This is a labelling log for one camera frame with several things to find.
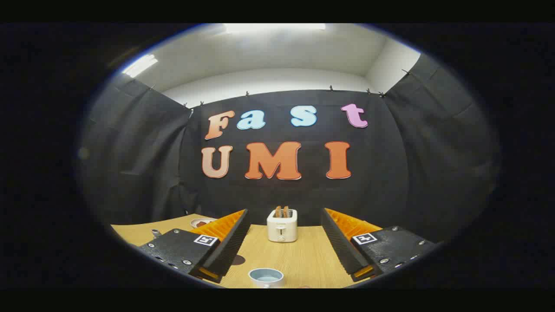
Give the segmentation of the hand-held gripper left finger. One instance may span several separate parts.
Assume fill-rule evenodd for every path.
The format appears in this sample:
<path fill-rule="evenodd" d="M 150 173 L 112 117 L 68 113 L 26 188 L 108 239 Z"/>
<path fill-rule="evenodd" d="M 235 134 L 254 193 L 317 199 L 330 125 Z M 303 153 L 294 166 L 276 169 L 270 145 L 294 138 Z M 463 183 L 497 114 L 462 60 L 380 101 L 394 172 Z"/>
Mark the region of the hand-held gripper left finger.
<path fill-rule="evenodd" d="M 180 274 L 220 283 L 250 226 L 243 209 L 189 231 L 172 229 L 137 248 Z"/>

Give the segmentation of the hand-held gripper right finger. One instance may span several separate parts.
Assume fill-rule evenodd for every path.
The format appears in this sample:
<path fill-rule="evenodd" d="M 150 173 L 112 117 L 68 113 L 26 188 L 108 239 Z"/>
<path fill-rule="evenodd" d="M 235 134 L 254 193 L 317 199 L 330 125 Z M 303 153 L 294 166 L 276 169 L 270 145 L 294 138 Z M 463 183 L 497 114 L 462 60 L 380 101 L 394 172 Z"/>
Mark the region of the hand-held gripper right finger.
<path fill-rule="evenodd" d="M 321 225 L 354 282 L 390 274 L 436 246 L 402 227 L 378 227 L 329 208 L 322 209 Z"/>

